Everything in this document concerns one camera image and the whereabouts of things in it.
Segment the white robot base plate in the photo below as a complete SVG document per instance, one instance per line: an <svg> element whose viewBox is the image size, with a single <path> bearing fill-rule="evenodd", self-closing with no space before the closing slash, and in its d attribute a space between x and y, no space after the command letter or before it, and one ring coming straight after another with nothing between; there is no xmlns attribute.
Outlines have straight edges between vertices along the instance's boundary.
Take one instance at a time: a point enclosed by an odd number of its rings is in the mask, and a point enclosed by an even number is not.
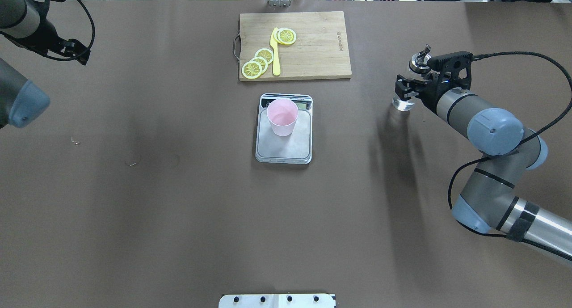
<svg viewBox="0 0 572 308"><path fill-rule="evenodd" d="M229 294L223 295L219 308L337 308L335 294Z"/></svg>

